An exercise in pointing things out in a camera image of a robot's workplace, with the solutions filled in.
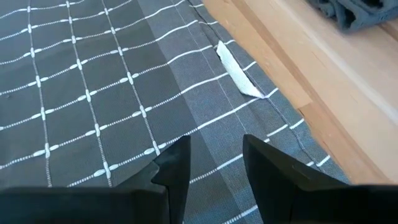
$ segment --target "black plastic piece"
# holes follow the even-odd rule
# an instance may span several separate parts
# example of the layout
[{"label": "black plastic piece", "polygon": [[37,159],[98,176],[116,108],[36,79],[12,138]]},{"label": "black plastic piece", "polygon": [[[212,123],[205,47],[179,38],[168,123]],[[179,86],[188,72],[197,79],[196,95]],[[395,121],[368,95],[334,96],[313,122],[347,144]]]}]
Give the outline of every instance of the black plastic piece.
[{"label": "black plastic piece", "polygon": [[181,224],[190,180],[184,136],[115,188],[14,188],[0,192],[0,223]]},{"label": "black plastic piece", "polygon": [[350,186],[252,136],[243,158],[264,223],[398,223],[398,187]]}]

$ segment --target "wooden board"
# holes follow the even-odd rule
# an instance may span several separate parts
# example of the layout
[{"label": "wooden board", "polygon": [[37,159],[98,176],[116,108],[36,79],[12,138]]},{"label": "wooden board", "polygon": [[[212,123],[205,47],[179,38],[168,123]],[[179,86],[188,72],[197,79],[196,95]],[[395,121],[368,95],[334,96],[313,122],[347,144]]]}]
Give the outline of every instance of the wooden board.
[{"label": "wooden board", "polygon": [[397,21],[344,35],[305,1],[204,2],[354,183],[398,182]]}]

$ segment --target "gray cloth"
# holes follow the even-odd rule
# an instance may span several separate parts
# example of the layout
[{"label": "gray cloth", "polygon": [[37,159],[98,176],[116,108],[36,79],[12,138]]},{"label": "gray cloth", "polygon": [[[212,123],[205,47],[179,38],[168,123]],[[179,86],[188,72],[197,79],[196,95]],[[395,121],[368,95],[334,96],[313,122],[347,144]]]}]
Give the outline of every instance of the gray cloth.
[{"label": "gray cloth", "polygon": [[398,17],[397,0],[307,0],[329,18],[337,21],[345,32]]},{"label": "gray cloth", "polygon": [[[348,181],[200,0],[9,1],[0,27],[1,188],[116,186],[186,134],[185,223],[261,222],[246,133]],[[219,40],[267,99],[240,94]]]}]

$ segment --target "wooden surface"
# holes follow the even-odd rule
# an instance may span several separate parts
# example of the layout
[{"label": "wooden surface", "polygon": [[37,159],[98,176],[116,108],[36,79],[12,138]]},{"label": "wooden surface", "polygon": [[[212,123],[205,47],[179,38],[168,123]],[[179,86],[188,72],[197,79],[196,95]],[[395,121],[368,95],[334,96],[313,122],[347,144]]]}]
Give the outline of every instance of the wooden surface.
[{"label": "wooden surface", "polygon": [[305,0],[204,0],[353,183],[398,182],[398,21],[344,35]]}]

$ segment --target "grid pattern fabric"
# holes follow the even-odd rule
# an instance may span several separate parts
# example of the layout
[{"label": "grid pattern fabric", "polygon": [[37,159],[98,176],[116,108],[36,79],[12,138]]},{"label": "grid pattern fabric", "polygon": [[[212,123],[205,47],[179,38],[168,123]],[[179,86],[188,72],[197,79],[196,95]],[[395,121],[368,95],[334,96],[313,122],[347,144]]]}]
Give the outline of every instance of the grid pattern fabric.
[{"label": "grid pattern fabric", "polygon": [[[192,137],[185,223],[260,223],[243,134],[347,182],[303,118],[200,0],[0,8],[0,187],[114,187]],[[240,94],[224,42],[266,99]]]}]

